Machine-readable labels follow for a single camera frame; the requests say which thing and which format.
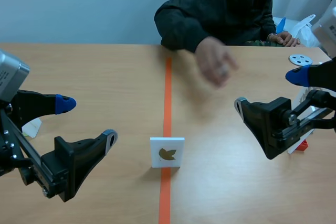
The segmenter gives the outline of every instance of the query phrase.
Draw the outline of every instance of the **white paper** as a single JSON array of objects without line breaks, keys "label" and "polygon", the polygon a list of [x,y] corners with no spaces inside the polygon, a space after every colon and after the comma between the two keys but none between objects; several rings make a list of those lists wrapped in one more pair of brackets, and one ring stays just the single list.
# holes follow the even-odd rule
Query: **white paper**
[{"label": "white paper", "polygon": [[38,130],[41,127],[41,124],[42,124],[42,121],[40,120],[40,118],[35,118],[34,120],[31,120],[29,123],[26,123],[22,127],[23,135],[35,138]]}]

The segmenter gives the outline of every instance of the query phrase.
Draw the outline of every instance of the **white plastic bag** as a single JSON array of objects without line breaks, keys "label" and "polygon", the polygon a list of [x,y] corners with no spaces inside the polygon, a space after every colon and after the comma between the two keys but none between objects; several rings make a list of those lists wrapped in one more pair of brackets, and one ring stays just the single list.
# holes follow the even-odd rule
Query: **white plastic bag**
[{"label": "white plastic bag", "polygon": [[294,38],[299,38],[301,43],[306,47],[319,47],[320,42],[316,39],[311,31],[311,21],[316,18],[316,15],[310,15],[297,23],[290,31],[288,31]]}]

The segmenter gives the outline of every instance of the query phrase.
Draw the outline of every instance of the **orange tape line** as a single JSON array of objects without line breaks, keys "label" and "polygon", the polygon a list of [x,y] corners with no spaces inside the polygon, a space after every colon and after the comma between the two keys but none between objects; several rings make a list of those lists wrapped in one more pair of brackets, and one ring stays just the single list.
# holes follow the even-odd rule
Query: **orange tape line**
[{"label": "orange tape line", "polygon": [[[172,136],[172,58],[166,59],[163,137]],[[171,169],[161,169],[159,224],[170,224]]]}]

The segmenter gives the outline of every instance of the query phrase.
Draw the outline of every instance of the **hand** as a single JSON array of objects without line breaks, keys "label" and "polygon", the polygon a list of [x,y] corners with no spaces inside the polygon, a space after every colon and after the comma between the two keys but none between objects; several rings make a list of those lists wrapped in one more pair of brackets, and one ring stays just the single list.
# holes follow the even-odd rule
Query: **hand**
[{"label": "hand", "polygon": [[300,39],[293,38],[292,35],[287,31],[283,31],[277,35],[271,35],[269,36],[268,40],[271,42],[282,44],[285,47],[295,47],[296,45],[301,44]]},{"label": "hand", "polygon": [[206,37],[197,46],[196,62],[203,76],[216,87],[223,87],[229,79],[229,69],[238,69],[229,47],[213,37]]}]

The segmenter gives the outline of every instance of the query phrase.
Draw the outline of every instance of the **leaf picture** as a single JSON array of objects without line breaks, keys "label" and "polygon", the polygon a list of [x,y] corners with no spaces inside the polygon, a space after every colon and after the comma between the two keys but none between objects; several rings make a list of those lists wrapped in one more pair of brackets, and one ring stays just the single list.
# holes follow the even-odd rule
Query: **leaf picture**
[{"label": "leaf picture", "polygon": [[166,151],[164,148],[161,148],[159,150],[159,156],[160,158],[164,160],[175,160],[175,157],[173,157],[175,153],[176,153],[176,150]]}]

